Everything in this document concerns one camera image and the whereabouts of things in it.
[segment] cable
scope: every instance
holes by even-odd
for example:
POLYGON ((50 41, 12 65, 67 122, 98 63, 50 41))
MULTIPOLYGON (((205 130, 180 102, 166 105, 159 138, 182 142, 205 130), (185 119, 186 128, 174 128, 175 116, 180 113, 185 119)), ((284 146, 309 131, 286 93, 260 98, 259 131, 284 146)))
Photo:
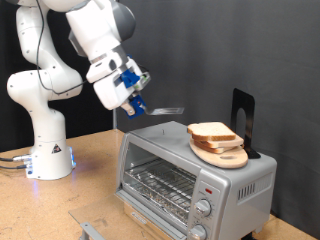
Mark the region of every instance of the cable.
POLYGON ((0 158, 0 161, 2 162, 13 162, 12 158, 0 158))
POLYGON ((75 88, 77 88, 77 87, 80 87, 80 86, 84 85, 85 83, 88 82, 88 80, 83 81, 82 83, 80 83, 80 84, 78 84, 78 85, 76 85, 76 86, 74 86, 74 87, 72 87, 72 88, 69 88, 69 89, 67 89, 67 90, 65 90, 65 91, 63 91, 63 92, 56 92, 56 91, 53 90, 52 88, 47 88, 47 87, 44 86, 44 84, 43 84, 43 82, 42 82, 42 79, 41 79, 41 76, 40 76, 40 70, 39 70, 39 49, 40 49, 40 44, 41 44, 42 35, 43 35, 43 32, 44 32, 44 18, 43 18, 43 13, 42 13, 42 9, 41 9, 41 7, 40 7, 39 1, 38 1, 38 0, 36 0, 36 1, 37 1, 39 10, 40 10, 41 20, 42 20, 41 34, 40 34, 39 43, 38 43, 38 48, 37 48, 37 71, 38 71, 39 80, 40 80, 40 83, 41 83, 41 85, 42 85, 42 87, 43 87, 44 89, 49 90, 49 91, 52 91, 53 93, 55 93, 55 94, 57 94, 57 95, 61 95, 61 94, 64 94, 64 93, 66 93, 66 92, 69 92, 69 91, 71 91, 71 90, 73 90, 73 89, 75 89, 75 88))
POLYGON ((4 167, 4 166, 0 166, 0 168, 3 168, 3 169, 25 169, 25 168, 27 168, 27 165, 20 165, 20 166, 17 166, 17 167, 4 167))

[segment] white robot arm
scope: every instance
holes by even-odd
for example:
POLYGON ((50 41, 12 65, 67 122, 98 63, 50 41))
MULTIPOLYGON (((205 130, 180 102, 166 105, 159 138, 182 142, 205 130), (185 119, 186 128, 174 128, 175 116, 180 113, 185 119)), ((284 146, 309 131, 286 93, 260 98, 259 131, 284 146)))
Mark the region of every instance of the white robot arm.
POLYGON ((121 47, 135 30, 131 11, 112 0, 93 0, 81 2, 66 15, 72 29, 70 40, 78 53, 88 57, 87 79, 102 104, 109 110, 121 106, 129 118, 143 113, 145 104, 137 92, 150 75, 142 73, 121 47))
POLYGON ((35 137, 30 154, 14 159, 25 161, 28 178, 58 179, 71 172, 73 157, 66 144, 64 116, 49 109, 48 101, 77 96, 82 81, 56 53, 46 15, 49 9, 68 11, 70 39, 92 64, 88 81, 106 108, 122 106, 129 118, 144 112, 138 92, 150 80, 120 46, 133 34, 135 20, 129 9, 109 0, 7 1, 21 5, 17 30, 22 54, 41 68, 13 74, 8 80, 8 93, 29 112, 35 137))

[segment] blue light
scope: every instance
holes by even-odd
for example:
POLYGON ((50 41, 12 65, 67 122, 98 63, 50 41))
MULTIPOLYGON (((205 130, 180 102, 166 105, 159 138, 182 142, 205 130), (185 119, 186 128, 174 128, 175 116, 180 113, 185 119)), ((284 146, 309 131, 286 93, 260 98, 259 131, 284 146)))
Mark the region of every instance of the blue light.
POLYGON ((75 168, 77 166, 77 163, 74 161, 74 155, 72 147, 70 147, 70 155, 71 155, 71 161, 72 161, 72 168, 75 168))

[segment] warning label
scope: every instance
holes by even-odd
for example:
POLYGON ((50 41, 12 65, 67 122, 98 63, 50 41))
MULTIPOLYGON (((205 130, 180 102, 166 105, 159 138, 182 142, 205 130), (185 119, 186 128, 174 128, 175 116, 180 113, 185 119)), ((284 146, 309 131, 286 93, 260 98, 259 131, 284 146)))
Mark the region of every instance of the warning label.
POLYGON ((58 153, 61 152, 61 148, 58 146, 58 144, 56 144, 52 150, 52 153, 58 153))

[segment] control knob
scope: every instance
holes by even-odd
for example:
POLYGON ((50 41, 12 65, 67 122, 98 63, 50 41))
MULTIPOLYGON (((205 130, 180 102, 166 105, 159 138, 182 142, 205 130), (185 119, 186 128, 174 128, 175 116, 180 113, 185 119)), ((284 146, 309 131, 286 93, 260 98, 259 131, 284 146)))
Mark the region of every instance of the control knob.
POLYGON ((207 232, 201 225, 194 226, 188 233, 188 240, 206 240, 207 232))
POLYGON ((194 204, 194 210, 201 217, 207 217, 211 212, 211 206, 207 200, 200 200, 199 202, 194 204))

